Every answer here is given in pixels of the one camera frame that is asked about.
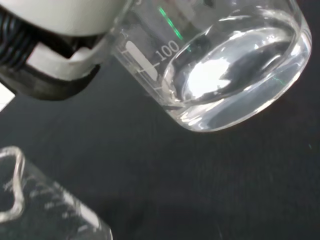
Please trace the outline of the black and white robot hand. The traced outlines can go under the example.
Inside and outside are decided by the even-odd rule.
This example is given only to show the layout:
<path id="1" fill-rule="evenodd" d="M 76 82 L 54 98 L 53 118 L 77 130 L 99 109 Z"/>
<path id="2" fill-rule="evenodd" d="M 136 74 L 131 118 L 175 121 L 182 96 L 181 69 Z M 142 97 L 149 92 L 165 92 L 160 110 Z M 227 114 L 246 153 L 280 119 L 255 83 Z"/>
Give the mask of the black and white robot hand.
<path id="1" fill-rule="evenodd" d="M 131 0 L 3 0 L 0 103 L 22 94 L 62 101 L 108 59 Z"/>

